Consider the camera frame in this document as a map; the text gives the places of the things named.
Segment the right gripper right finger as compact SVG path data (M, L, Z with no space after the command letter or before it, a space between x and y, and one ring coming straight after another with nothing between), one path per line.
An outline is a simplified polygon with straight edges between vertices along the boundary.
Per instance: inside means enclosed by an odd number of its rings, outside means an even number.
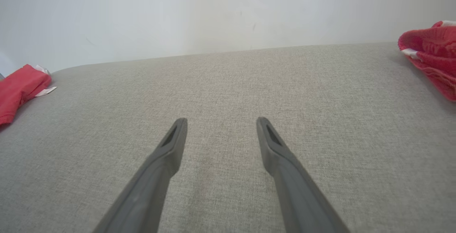
M264 168L275 181L287 233L349 233L335 209L265 117L256 121Z

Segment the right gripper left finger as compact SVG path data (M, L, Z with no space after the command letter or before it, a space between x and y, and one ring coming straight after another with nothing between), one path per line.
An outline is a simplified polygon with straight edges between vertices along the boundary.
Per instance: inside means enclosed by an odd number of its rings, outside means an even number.
M103 215L93 233L157 233L170 179L178 172L187 119L177 119Z

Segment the red basketball shorts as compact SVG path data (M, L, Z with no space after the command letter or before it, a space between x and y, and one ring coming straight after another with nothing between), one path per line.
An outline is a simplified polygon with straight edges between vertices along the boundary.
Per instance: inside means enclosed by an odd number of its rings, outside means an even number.
M456 102L456 21L407 31L398 48L446 99Z

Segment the red basketball jersey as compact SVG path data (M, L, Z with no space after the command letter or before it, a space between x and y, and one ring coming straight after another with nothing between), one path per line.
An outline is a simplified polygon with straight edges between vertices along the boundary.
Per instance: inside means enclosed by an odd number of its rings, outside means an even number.
M0 81L0 126L11 124L21 106L33 98L47 95L52 77L47 69L29 64Z

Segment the grey fabric sofa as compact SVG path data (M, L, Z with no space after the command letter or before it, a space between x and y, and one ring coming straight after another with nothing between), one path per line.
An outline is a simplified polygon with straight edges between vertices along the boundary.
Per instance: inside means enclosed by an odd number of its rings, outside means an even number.
M456 233L456 103L395 43L91 64L0 130L0 233L91 232L188 119L160 232L284 232L266 117L351 232Z

